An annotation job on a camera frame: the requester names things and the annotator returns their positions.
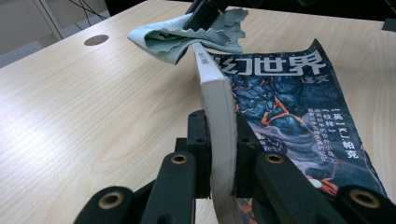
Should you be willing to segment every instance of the light wood desk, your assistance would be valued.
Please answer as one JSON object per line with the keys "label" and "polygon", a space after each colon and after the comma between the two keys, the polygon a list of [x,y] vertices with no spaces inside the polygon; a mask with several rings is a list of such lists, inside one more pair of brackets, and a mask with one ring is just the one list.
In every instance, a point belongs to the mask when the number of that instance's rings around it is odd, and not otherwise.
{"label": "light wood desk", "polygon": [[[177,66],[159,62],[126,34],[188,6],[145,2],[0,70],[0,223],[72,223],[98,190],[136,190],[155,178],[201,108],[195,63],[191,51]],[[396,202],[396,34],[377,21],[249,13],[247,53],[319,40]],[[95,35],[109,39],[84,46]],[[216,223],[210,202],[198,203],[197,223]]]}

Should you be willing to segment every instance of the screw hole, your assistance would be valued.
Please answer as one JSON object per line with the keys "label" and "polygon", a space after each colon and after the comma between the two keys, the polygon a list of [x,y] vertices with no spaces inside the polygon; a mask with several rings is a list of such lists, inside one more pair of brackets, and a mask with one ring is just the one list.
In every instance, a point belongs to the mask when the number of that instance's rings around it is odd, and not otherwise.
{"label": "screw hole", "polygon": [[380,205],[379,200],[366,190],[353,189],[349,192],[349,196],[355,203],[368,208],[378,208]]}
{"label": "screw hole", "polygon": [[265,156],[265,159],[267,159],[271,163],[282,163],[283,162],[283,158],[276,154],[268,154]]}
{"label": "screw hole", "polygon": [[172,157],[172,159],[171,159],[172,163],[174,163],[174,164],[183,164],[183,163],[186,163],[187,160],[188,160],[187,157],[184,155],[181,155],[181,154],[176,155],[176,156]]}
{"label": "screw hole", "polygon": [[111,209],[120,205],[123,201],[123,194],[119,191],[109,192],[99,200],[99,207]]}

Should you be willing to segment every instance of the crumpled towel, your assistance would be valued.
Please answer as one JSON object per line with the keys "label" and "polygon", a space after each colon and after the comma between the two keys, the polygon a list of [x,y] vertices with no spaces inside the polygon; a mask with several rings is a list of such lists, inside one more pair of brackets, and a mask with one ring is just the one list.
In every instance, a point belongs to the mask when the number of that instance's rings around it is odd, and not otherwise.
{"label": "crumpled towel", "polygon": [[141,25],[133,29],[128,38],[139,48],[153,57],[171,64],[177,64],[183,57],[185,49],[192,43],[201,42],[209,49],[230,53],[242,53],[238,39],[244,38],[240,22],[248,12],[242,8],[226,10],[206,30],[183,30],[183,25],[191,14],[183,15],[169,21],[160,21]]}

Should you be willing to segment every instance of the magazine cover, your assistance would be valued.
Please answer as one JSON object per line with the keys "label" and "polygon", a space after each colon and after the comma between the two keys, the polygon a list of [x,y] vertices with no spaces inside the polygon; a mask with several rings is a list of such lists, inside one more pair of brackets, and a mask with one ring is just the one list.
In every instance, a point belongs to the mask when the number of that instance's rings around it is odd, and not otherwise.
{"label": "magazine cover", "polygon": [[[267,151],[286,154],[318,189],[334,195],[359,185],[387,196],[317,40],[299,52],[211,54],[232,84],[243,114]],[[255,223],[249,199],[239,200]]]}

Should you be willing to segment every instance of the floor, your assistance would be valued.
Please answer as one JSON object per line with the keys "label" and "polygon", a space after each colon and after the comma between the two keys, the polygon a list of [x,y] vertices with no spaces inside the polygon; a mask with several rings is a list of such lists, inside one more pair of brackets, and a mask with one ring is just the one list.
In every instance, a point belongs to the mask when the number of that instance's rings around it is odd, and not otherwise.
{"label": "floor", "polygon": [[[104,11],[104,12],[100,13],[100,15],[102,16],[102,18],[110,17],[108,11]],[[64,28],[63,32],[64,32],[66,38],[69,37],[70,35],[74,35],[74,34],[78,33],[79,31],[90,27],[90,24],[95,25],[96,23],[102,21],[102,19],[99,18],[98,16],[89,17],[89,20],[90,20],[90,22],[88,22],[88,20],[84,20],[84,21],[80,21],[72,26]],[[27,44],[20,48],[14,49],[10,52],[7,52],[5,54],[2,54],[2,55],[0,55],[0,68],[6,66],[8,64],[14,63],[17,60],[20,60],[30,54],[33,54],[33,53],[39,51],[39,50],[40,50],[40,48],[35,43],[30,43],[30,44]]]}

